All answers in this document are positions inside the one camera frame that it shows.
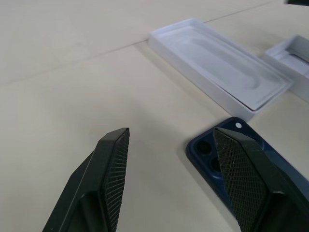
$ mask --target cardboard box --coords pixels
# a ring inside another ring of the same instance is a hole
[[[294,36],[267,50],[262,59],[290,77],[291,91],[309,103],[309,40]]]

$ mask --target white box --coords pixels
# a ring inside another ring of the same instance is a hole
[[[291,91],[309,102],[309,40],[294,36],[267,50],[262,59],[288,75]]]
[[[249,121],[292,81],[196,19],[150,33],[149,46],[232,116]]]

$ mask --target blue phone case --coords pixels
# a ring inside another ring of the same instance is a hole
[[[237,131],[255,139],[270,161],[284,171],[309,200],[308,180],[290,165],[278,152],[276,152],[276,150],[273,149],[245,121],[238,117],[232,117],[191,140],[186,147],[186,155],[189,160],[225,203],[232,214],[234,214],[233,207],[225,191],[224,180],[220,172],[217,151],[212,136],[213,130],[216,127]]]

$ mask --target white table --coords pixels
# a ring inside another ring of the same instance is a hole
[[[294,34],[309,38],[309,7],[190,2],[0,7],[1,231],[41,231],[70,174],[121,127],[130,127],[131,138],[118,232],[239,231],[184,153],[190,139],[230,115],[144,40],[196,16],[260,55]],[[307,103],[287,92],[249,124],[309,178]]]

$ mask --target white plastic tray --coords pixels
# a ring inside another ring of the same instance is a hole
[[[228,93],[249,111],[257,111],[292,84],[258,57],[196,19],[151,32],[149,46],[230,113],[233,110],[222,105],[223,100],[210,88],[225,91],[222,98]]]

